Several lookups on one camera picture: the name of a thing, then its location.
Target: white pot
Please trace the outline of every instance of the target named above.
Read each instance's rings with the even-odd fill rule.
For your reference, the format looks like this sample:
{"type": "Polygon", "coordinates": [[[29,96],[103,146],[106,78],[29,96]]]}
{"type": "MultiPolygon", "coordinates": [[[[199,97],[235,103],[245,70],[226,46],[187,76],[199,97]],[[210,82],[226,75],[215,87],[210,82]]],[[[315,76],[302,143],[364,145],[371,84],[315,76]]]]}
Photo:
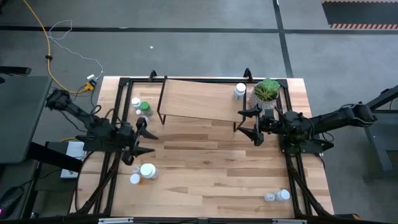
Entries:
{"type": "Polygon", "coordinates": [[[253,108],[253,107],[256,106],[256,104],[258,104],[259,107],[260,107],[261,109],[263,109],[263,110],[274,109],[274,107],[275,107],[275,105],[276,105],[276,99],[277,99],[278,96],[279,96],[279,92],[278,92],[278,95],[276,96],[276,99],[274,99],[274,100],[272,100],[272,101],[262,101],[262,100],[260,100],[260,99],[257,97],[257,95],[254,93],[254,92],[255,92],[255,89],[256,89],[256,86],[257,86],[258,84],[260,84],[260,83],[257,83],[257,84],[254,86],[253,91],[251,92],[251,96],[250,96],[250,100],[249,100],[250,108],[253,108]]]}

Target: black mat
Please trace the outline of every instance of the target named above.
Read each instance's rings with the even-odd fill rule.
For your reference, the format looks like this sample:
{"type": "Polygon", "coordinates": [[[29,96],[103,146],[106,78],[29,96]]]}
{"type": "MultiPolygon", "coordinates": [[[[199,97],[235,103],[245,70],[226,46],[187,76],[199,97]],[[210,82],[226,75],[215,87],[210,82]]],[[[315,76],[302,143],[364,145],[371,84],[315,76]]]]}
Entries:
{"type": "Polygon", "coordinates": [[[398,2],[323,1],[332,29],[397,29],[398,2]]]}

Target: green plant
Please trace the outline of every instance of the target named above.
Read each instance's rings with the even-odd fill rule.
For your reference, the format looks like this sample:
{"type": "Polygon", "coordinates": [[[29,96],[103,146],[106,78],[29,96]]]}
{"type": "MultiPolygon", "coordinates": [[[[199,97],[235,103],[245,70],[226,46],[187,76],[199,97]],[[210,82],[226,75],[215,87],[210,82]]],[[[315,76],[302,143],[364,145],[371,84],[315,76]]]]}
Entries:
{"type": "Polygon", "coordinates": [[[261,101],[272,101],[276,99],[278,92],[279,83],[270,78],[264,79],[254,88],[254,94],[256,94],[261,101]]]}

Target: white cable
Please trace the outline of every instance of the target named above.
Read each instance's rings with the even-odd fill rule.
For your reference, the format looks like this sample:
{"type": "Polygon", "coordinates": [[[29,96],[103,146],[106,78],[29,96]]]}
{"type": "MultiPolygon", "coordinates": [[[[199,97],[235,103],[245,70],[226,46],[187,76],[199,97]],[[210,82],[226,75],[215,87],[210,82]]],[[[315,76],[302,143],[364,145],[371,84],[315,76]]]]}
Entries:
{"type": "Polygon", "coordinates": [[[72,52],[72,51],[69,50],[67,47],[61,46],[61,45],[56,41],[56,40],[62,40],[62,39],[64,39],[64,38],[67,36],[67,34],[68,34],[70,31],[72,31],[72,23],[73,23],[73,21],[70,20],[70,19],[69,19],[69,20],[65,20],[65,21],[57,22],[57,23],[54,24],[54,26],[52,26],[51,29],[49,30],[49,38],[50,38],[54,43],[56,43],[61,49],[65,49],[65,50],[69,51],[71,54],[79,55],[82,59],[95,61],[95,62],[101,67],[101,73],[100,73],[100,75],[99,75],[98,77],[95,77],[95,78],[98,80],[99,78],[101,78],[102,74],[104,73],[104,67],[102,67],[102,65],[101,65],[96,59],[94,59],[94,58],[86,58],[86,57],[83,57],[83,56],[81,56],[81,54],[76,53],[76,52],[72,52]],[[55,26],[57,26],[58,24],[61,24],[61,23],[63,23],[63,22],[70,22],[70,29],[69,29],[61,38],[52,37],[51,30],[52,30],[55,26]]]}

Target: yellow cable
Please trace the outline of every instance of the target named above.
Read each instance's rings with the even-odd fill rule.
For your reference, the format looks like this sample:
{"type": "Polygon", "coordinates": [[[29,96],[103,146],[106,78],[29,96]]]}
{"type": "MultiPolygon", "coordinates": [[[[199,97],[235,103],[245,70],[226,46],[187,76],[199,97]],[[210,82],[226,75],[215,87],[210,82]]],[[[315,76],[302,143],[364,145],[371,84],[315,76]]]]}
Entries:
{"type": "MultiPolygon", "coordinates": [[[[26,0],[24,0],[25,5],[29,8],[29,10],[32,12],[33,16],[36,18],[37,22],[39,22],[40,26],[43,29],[45,38],[47,39],[47,49],[48,49],[48,56],[51,56],[51,46],[50,46],[50,41],[49,41],[49,37],[47,35],[47,32],[44,29],[44,26],[42,24],[42,21],[40,21],[39,17],[37,17],[36,13],[33,11],[33,9],[31,8],[31,6],[28,4],[28,2],[26,0]]],[[[47,70],[49,71],[49,75],[51,76],[51,78],[60,86],[62,87],[64,90],[70,92],[70,93],[75,93],[75,94],[79,94],[79,93],[83,93],[86,92],[86,89],[83,89],[81,91],[70,91],[67,88],[65,88],[63,85],[61,85],[60,82],[58,82],[58,80],[52,75],[51,73],[51,69],[50,69],[50,59],[47,59],[47,70]]]]}
{"type": "Polygon", "coordinates": [[[76,138],[67,138],[67,139],[62,139],[60,142],[65,142],[65,141],[74,141],[76,138]]]}

